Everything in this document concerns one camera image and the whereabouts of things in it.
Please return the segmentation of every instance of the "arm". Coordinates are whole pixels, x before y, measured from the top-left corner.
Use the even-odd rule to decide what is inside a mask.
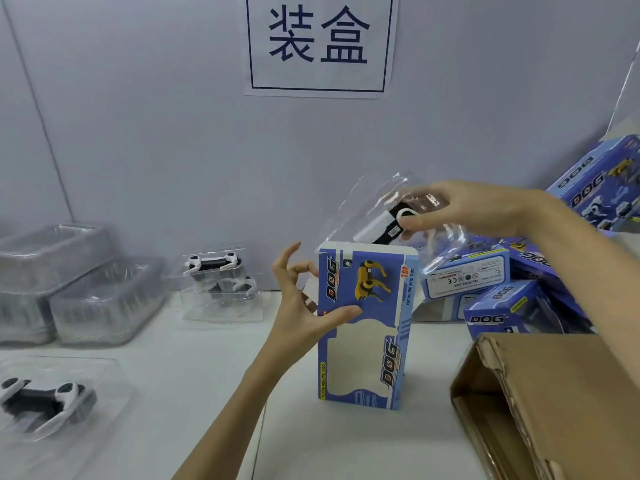
[[[473,182],[441,182],[407,192],[433,193],[450,202],[436,212],[402,217],[400,224],[409,231],[453,222],[490,237],[528,237],[640,387],[639,261],[546,192]]]
[[[359,306],[343,306],[316,317],[315,304],[296,288],[300,273],[318,271],[311,262],[288,266],[300,243],[283,251],[273,265],[282,301],[271,332],[244,373],[240,386],[202,439],[173,476],[173,480],[232,480],[242,465],[260,412],[284,373],[328,331],[362,313]]]

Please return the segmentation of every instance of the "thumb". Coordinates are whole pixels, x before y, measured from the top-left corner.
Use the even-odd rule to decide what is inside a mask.
[[[430,230],[443,224],[450,223],[457,223],[455,209],[452,205],[448,205],[444,209],[436,210],[434,212],[418,214],[417,216],[404,216],[398,219],[398,224],[400,224],[405,230],[410,231]]]
[[[341,306],[322,317],[322,325],[325,332],[347,323],[349,320],[362,314],[362,308],[357,305]]]

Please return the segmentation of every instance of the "clear plastic tray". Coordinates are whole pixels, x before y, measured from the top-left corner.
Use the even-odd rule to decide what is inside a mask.
[[[121,257],[103,264],[50,300],[67,345],[122,345],[162,305],[160,258]]]
[[[171,291],[200,289],[208,291],[219,283],[224,290],[232,290],[229,280],[245,276],[246,249],[229,247],[222,251],[184,254],[174,259],[167,267],[163,279]],[[193,263],[213,263],[197,269]]]
[[[462,226],[445,224],[427,232],[408,233],[397,221],[402,216],[434,212],[448,205],[441,197],[416,192],[415,188],[422,184],[410,173],[361,177],[322,227],[316,252],[326,241],[391,244],[418,250],[423,274],[443,265],[467,241]]]
[[[112,359],[22,356],[0,362],[0,383],[12,378],[30,380],[31,390],[12,391],[13,399],[3,400],[0,408],[3,480],[74,478],[100,451],[108,428],[134,393]],[[76,399],[75,388],[72,395],[55,397],[56,388],[66,383],[76,390],[83,386]],[[55,415],[65,403],[65,414]]]
[[[58,224],[0,240],[0,290],[41,293],[65,286],[116,256],[106,228]]]
[[[182,320],[213,324],[260,322],[266,307],[261,281],[262,275],[254,274],[236,280],[236,290],[204,290],[198,285],[180,290]]]
[[[41,345],[56,337],[48,298],[40,294],[0,292],[0,343]]]

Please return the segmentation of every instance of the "chinese characters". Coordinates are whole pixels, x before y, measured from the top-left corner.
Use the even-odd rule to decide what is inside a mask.
[[[280,13],[275,9],[271,9],[271,14],[276,18],[276,22],[269,26],[273,32],[282,28],[282,36],[272,35],[269,40],[281,42],[281,46],[270,51],[270,55],[280,55],[283,61],[287,61],[297,54],[306,62],[313,62],[314,57],[308,55],[310,49],[309,44],[316,41],[313,37],[296,36],[294,29],[307,30],[312,29],[311,20],[314,17],[313,12],[305,12],[301,4],[298,5],[298,11],[287,11],[287,6],[282,5]],[[326,46],[326,57],[320,58],[320,62],[336,62],[336,63],[355,63],[366,64],[367,60],[363,58],[364,48],[360,44],[361,30],[369,30],[370,24],[364,23],[352,14],[350,8],[345,6],[340,13],[321,26],[324,29],[335,25],[337,28],[331,29],[331,44]]]

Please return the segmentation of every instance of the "pile of toy boxes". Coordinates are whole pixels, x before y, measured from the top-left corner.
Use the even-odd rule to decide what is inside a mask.
[[[597,145],[547,190],[609,235],[640,207],[640,139]],[[592,333],[585,313],[527,239],[473,236],[460,255],[423,281],[423,305],[438,321],[484,332]]]

